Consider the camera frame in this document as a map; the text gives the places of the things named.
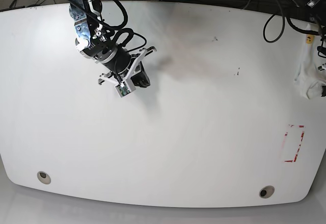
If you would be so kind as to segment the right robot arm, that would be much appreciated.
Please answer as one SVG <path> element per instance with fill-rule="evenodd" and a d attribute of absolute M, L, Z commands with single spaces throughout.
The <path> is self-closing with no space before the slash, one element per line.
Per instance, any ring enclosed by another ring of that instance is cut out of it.
<path fill-rule="evenodd" d="M 150 79 L 142 59 L 156 49 L 141 45 L 137 47 L 138 53 L 134 53 L 133 49 L 125 48 L 134 36 L 139 37 L 140 34 L 127 28 L 128 15 L 123 5 L 113 0 L 122 12 L 123 21 L 119 25 L 109 25 L 101 15 L 101 0 L 67 1 L 70 4 L 69 14 L 74 20 L 76 49 L 86 58 L 108 69 L 108 73 L 100 75 L 98 84 L 106 81 L 114 84 L 121 96 L 131 93 L 136 87 L 149 87 Z"/>

